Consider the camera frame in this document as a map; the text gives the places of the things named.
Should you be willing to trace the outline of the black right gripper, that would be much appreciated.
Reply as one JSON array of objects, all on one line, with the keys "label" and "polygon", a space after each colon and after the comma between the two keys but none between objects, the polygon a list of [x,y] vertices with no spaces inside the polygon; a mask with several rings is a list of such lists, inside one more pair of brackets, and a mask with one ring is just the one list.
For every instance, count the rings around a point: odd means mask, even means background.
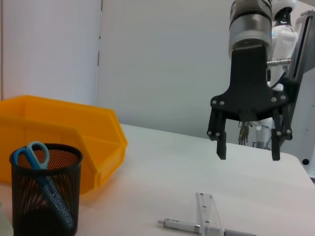
[{"label": "black right gripper", "polygon": [[217,141],[217,155],[226,159],[226,119],[258,121],[272,118],[272,159],[280,160],[281,143],[292,140],[289,102],[283,92],[267,85],[267,54],[264,46],[237,49],[231,55],[228,89],[211,99],[207,135]]}]

